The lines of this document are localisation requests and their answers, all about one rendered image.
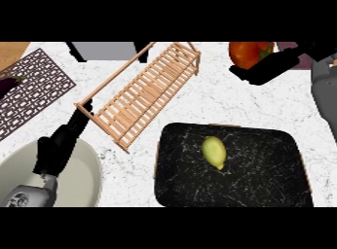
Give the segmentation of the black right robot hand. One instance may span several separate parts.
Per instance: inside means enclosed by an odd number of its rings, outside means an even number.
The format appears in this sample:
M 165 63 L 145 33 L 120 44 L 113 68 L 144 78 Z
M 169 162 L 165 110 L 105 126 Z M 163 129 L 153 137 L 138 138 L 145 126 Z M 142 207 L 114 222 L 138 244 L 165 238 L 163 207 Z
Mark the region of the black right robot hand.
M 272 53 L 250 69 L 232 65 L 229 71 L 252 85 L 262 86 L 300 64 L 303 54 L 311 57 L 312 61 L 312 80 L 337 77 L 337 65 L 331 66 L 337 59 L 337 41 L 297 41 L 294 48 Z

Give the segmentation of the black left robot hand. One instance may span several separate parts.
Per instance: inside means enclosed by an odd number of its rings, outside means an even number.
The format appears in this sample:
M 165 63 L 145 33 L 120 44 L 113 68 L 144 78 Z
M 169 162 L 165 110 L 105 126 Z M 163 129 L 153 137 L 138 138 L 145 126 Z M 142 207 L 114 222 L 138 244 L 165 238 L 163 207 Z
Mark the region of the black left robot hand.
M 89 118 L 80 109 L 51 136 L 38 139 L 38 153 L 33 173 L 60 176 L 74 152 L 77 140 L 85 132 Z

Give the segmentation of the wooden slatted tiered shelf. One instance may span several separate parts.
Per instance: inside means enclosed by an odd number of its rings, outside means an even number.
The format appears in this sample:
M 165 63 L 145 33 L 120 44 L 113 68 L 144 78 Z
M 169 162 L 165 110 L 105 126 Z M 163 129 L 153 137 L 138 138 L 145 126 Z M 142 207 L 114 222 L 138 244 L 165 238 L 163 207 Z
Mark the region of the wooden slatted tiered shelf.
M 85 104 L 154 45 L 154 42 L 148 43 L 88 97 L 76 103 L 76 107 L 125 151 L 129 151 L 142 131 L 193 75 L 198 74 L 201 52 L 194 43 L 190 42 L 187 46 L 179 42 L 170 44 L 98 111 L 89 111 Z

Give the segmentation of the black marble tray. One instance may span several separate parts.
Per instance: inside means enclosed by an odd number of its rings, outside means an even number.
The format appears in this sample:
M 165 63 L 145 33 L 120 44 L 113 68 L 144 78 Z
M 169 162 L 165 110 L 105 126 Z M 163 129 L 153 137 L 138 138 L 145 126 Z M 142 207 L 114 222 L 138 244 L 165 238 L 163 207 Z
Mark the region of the black marble tray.
M 225 166 L 209 164 L 201 144 L 215 136 Z M 229 125 L 172 123 L 162 130 L 154 193 L 167 207 L 312 207 L 302 153 L 290 133 Z

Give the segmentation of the dark maroon object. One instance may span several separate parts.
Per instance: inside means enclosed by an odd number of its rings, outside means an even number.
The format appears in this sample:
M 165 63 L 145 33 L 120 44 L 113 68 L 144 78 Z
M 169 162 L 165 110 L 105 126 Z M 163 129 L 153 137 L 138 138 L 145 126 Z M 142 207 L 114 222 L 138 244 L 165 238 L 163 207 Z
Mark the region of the dark maroon object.
M 278 51 L 283 52 L 286 49 L 296 48 L 299 44 L 296 42 L 278 42 Z M 299 56 L 300 63 L 293 67 L 293 70 L 311 70 L 312 58 L 306 53 Z

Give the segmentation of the pale grey bowl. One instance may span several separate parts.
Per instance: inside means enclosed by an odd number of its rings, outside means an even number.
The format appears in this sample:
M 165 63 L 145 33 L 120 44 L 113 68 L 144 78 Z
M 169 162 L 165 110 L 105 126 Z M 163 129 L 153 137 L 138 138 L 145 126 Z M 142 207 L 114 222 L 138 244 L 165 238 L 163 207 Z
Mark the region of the pale grey bowl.
M 8 193 L 20 186 L 44 186 L 33 173 L 38 142 L 30 142 L 0 163 L 0 206 Z M 89 144 L 79 139 L 69 164 L 58 176 L 55 207 L 94 207 L 101 194 L 101 162 Z

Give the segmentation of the brown patterned placemat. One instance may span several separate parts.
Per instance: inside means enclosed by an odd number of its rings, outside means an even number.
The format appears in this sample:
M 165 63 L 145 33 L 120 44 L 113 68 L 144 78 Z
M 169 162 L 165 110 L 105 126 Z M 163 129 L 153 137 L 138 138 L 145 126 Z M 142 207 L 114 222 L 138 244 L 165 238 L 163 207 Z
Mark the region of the brown patterned placemat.
M 77 85 L 44 49 L 0 71 L 0 80 L 11 77 L 26 79 L 0 100 L 0 141 Z

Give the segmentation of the brown wooden cutting board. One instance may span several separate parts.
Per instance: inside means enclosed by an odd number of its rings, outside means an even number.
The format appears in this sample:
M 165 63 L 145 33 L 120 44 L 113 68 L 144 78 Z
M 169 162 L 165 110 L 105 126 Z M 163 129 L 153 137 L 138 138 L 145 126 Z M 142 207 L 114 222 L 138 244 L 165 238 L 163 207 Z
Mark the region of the brown wooden cutting board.
M 29 48 L 29 42 L 0 42 L 0 71 L 17 62 Z

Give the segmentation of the grey appliance with black legs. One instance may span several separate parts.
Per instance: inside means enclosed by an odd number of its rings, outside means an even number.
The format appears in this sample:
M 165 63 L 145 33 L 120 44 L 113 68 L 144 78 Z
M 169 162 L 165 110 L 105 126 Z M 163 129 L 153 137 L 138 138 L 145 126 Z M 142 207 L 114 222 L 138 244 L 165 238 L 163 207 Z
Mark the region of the grey appliance with black legs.
M 92 60 L 131 60 L 148 42 L 69 42 L 70 54 L 77 62 Z

